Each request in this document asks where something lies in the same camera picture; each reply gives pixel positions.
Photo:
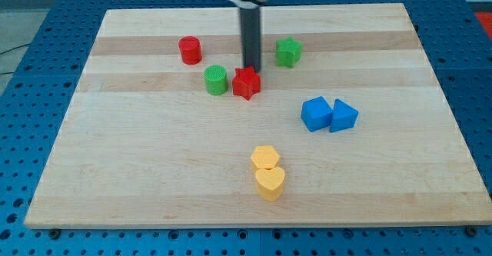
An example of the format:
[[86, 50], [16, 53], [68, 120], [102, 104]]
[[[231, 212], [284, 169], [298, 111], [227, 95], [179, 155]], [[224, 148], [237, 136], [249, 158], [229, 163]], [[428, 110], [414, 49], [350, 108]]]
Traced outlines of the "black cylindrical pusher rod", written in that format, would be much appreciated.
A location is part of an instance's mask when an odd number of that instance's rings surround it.
[[244, 67], [261, 70], [261, 12], [259, 8], [239, 8], [241, 48]]

